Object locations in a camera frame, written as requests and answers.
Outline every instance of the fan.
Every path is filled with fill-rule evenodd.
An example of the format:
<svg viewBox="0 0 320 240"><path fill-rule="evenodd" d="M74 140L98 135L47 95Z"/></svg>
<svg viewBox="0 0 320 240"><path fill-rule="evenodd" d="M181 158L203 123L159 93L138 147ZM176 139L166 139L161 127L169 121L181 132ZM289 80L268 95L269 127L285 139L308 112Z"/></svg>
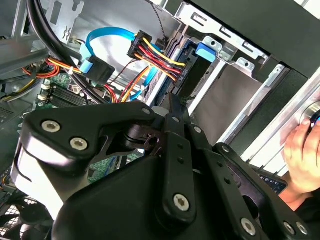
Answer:
<svg viewBox="0 0 320 240"><path fill-rule="evenodd" d="M18 214L0 216L0 228L9 221L18 218L17 224L4 234L5 239L9 240L44 240L52 228L53 219L46 207L41 203L28 205L24 198L16 198L6 204L15 205L19 210Z"/></svg>

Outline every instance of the yellow wire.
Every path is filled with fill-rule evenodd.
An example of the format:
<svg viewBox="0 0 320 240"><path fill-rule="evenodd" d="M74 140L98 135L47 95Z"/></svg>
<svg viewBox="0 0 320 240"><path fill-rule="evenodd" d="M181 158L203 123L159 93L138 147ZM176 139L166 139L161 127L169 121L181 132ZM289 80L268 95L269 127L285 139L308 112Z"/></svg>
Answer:
<svg viewBox="0 0 320 240"><path fill-rule="evenodd" d="M23 92L27 87L29 87L31 84L33 84L34 81L35 81L35 80L32 79L27 85L25 85L23 88L21 88L21 89L18 91L18 93Z"/></svg>
<svg viewBox="0 0 320 240"><path fill-rule="evenodd" d="M143 72L141 72L140 76L136 79L136 81L133 83L132 87L128 89L128 92L123 96L121 102L124 103L127 101L128 97L130 96L130 93L132 92L132 89L134 89L135 85L140 81L140 79L150 70L150 67L146 68Z"/></svg>
<svg viewBox="0 0 320 240"><path fill-rule="evenodd" d="M68 69L68 70L71 69L71 66L68 66L68 65L66 65L66 64L64 64L64 63L56 62L56 61L52 60L51 58L49 58L48 61L49 61L50 63L52 63L52 64L55 64L55 65L61 67L61 68ZM77 68L74 68L74 69L73 69L73 72L75 72L75 73L77 73L77 74L82 74L82 72L81 72L79 69L77 69Z"/></svg>
<svg viewBox="0 0 320 240"><path fill-rule="evenodd" d="M164 58L165 60L167 60L169 63L172 63L174 65L177 66L185 66L186 64L182 63L182 62L177 62L177 61L173 61L170 58L166 57L165 55L163 55L161 52L159 52L157 49L154 48L154 46L151 45L150 42L148 42L147 39L143 38L143 41L148 45L149 48L151 48L156 54L158 54L160 57Z"/></svg>
<svg viewBox="0 0 320 240"><path fill-rule="evenodd" d="M5 176L5 177L2 179L2 184L5 183L6 178L7 178L7 176Z"/></svg>
<svg viewBox="0 0 320 240"><path fill-rule="evenodd" d="M149 61L148 59L143 58L142 56L138 55L138 54L134 54L138 59L141 59L143 61L146 61L147 63L151 64L152 66L156 67L158 70L160 70L161 72L163 72L165 75L167 75L169 78L171 78L173 81L177 81L177 79L172 76L171 74L167 73L166 71L162 70L161 68L159 68L158 66L154 65L151 61Z"/></svg>

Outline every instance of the metal bracket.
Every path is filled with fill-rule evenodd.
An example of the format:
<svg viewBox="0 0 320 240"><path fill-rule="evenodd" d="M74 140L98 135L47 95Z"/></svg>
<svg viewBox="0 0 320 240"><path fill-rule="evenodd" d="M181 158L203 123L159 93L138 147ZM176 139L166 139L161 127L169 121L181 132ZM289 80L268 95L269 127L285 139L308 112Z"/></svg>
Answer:
<svg viewBox="0 0 320 240"><path fill-rule="evenodd" d="M68 44L75 21L84 5L83 1L76 5L73 0L50 0L46 18L61 42Z"/></svg>
<svg viewBox="0 0 320 240"><path fill-rule="evenodd" d="M219 41L217 41L216 39L210 36L206 36L203 39L202 43L206 45L208 48L211 48L212 50L214 50L216 53L220 53L220 51L223 48L222 44Z"/></svg>
<svg viewBox="0 0 320 240"><path fill-rule="evenodd" d="M264 52L186 2L181 4L175 17L201 33L216 35L255 60L259 56L265 61L269 58Z"/></svg>

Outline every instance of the blue tab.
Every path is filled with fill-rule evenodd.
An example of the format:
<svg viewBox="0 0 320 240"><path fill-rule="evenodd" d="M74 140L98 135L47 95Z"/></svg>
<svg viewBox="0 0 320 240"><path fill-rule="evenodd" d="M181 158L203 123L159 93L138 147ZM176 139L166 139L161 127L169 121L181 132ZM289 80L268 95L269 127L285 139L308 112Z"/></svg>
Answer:
<svg viewBox="0 0 320 240"><path fill-rule="evenodd" d="M81 72L87 74L94 64L89 62L88 60L84 60L81 67L79 68Z"/></svg>
<svg viewBox="0 0 320 240"><path fill-rule="evenodd" d="M210 47L207 47L203 43L199 43L195 54L198 56L208 60L210 63L213 63L216 60L216 52L212 50Z"/></svg>

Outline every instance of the black panel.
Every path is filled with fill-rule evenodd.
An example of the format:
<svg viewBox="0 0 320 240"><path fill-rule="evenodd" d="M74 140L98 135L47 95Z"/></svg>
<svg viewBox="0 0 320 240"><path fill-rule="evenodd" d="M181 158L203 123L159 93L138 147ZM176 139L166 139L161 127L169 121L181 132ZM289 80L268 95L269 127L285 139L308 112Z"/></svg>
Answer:
<svg viewBox="0 0 320 240"><path fill-rule="evenodd" d="M257 107L250 120L230 143L238 155L241 156L245 152L307 80L306 77L291 70L280 84L270 91L265 101Z"/></svg>
<svg viewBox="0 0 320 240"><path fill-rule="evenodd" d="M302 75L310 78L318 69L320 21L293 0L188 2L198 5Z"/></svg>

